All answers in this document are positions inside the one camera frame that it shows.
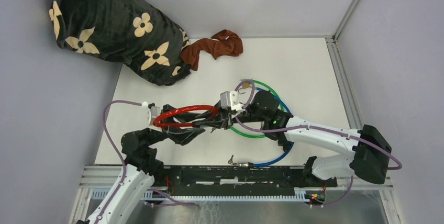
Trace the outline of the red cable lock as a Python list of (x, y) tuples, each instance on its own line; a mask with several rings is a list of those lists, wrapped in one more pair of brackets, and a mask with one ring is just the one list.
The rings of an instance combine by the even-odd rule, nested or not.
[(191, 105), (174, 108), (165, 105), (151, 120), (150, 129), (163, 132), (203, 133), (231, 127), (229, 112), (218, 106)]

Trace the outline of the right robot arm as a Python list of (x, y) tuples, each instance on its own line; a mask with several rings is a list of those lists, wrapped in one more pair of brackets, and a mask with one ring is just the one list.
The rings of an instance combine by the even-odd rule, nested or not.
[(394, 157), (391, 146), (374, 126), (344, 129), (307, 121), (281, 110), (281, 101), (270, 91), (257, 91), (247, 104), (237, 102), (237, 98), (236, 91), (222, 93), (218, 113), (192, 126), (228, 129), (238, 124), (277, 141), (284, 153), (297, 142), (333, 151), (335, 155), (313, 156), (305, 163), (302, 178), (308, 186), (342, 176), (356, 176), (372, 184), (385, 182)]

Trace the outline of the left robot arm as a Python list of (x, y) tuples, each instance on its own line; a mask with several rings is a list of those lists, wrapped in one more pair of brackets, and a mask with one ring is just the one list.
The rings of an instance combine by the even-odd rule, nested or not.
[(218, 113), (217, 107), (211, 105), (161, 108), (147, 102), (121, 100), (120, 103), (146, 108), (149, 126), (124, 134), (120, 147), (109, 141), (121, 161), (120, 173), (99, 206), (78, 223), (126, 223), (144, 193), (165, 178), (164, 164), (156, 158), (157, 149), (151, 146), (166, 139), (186, 145), (204, 132), (193, 121), (211, 119)]

